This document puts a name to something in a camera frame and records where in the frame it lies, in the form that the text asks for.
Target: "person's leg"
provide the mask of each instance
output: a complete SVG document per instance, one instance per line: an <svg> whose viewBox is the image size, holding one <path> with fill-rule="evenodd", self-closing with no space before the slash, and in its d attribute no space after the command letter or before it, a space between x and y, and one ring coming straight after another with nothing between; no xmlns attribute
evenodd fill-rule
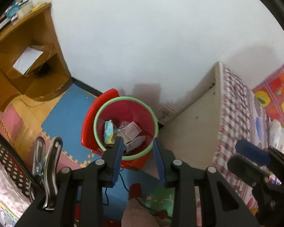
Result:
<svg viewBox="0 0 284 227"><path fill-rule="evenodd" d="M122 218L122 227L159 227L155 218L142 207L135 198L144 204L141 198L141 185L136 183L129 188L129 201Z"/></svg>

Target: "wooden cabinet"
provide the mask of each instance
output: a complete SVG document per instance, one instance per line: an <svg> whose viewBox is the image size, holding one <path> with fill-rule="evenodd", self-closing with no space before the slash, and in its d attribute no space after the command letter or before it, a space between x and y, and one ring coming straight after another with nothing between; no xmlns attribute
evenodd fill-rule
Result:
<svg viewBox="0 0 284 227"><path fill-rule="evenodd" d="M17 95L25 94L36 101L46 101L62 94L71 85L50 9L51 4L44 3L0 33L1 111ZM13 65L28 46L34 45L44 49L38 58L39 68L22 75Z"/></svg>

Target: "white wall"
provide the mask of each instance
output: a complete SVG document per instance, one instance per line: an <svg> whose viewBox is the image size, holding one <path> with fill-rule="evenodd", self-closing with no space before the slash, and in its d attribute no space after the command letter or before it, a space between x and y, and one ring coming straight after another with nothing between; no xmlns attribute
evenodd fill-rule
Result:
<svg viewBox="0 0 284 227"><path fill-rule="evenodd" d="M72 76L155 110L179 112L196 100L216 61L249 87L284 62L284 32L259 0L51 1Z"/></svg>

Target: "blue gripper pad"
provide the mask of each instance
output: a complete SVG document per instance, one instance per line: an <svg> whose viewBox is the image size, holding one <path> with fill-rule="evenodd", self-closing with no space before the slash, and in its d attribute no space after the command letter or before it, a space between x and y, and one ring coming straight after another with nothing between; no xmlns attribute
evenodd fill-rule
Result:
<svg viewBox="0 0 284 227"><path fill-rule="evenodd" d="M270 163L270 158L266 151L260 149L259 147L246 140L242 139L237 141L236 151L237 153L242 154L246 158L255 162L259 166L268 166Z"/></svg>
<svg viewBox="0 0 284 227"><path fill-rule="evenodd" d="M154 153L155 162L156 162L156 165L157 165L157 171L158 171L158 174L159 174L160 182L162 183L162 185L164 187L166 187L166 185L167 185L166 174L165 174L166 170L165 170L163 158L161 156L161 152L160 152L160 148L158 146L158 143L161 144L161 142L159 140L157 140L157 138L155 138L154 141L153 141L153 153Z"/></svg>
<svg viewBox="0 0 284 227"><path fill-rule="evenodd" d="M124 152L124 140L123 140L123 138L120 139L118 146L119 147L118 147L118 151L117 151L115 161L114 161L114 166L113 166L113 179L112 179L113 186L115 186L116 181L118 181L119 170L120 170L122 156L123 156L123 152Z"/></svg>

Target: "electrical outlet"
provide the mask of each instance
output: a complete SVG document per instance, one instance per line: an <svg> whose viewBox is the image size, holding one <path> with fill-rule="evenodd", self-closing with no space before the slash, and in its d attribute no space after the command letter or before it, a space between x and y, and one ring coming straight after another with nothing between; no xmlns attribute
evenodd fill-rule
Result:
<svg viewBox="0 0 284 227"><path fill-rule="evenodd" d="M159 122L162 125L167 124L170 120L172 120L176 116L176 112L165 105L159 109L159 113L160 116L158 118Z"/></svg>

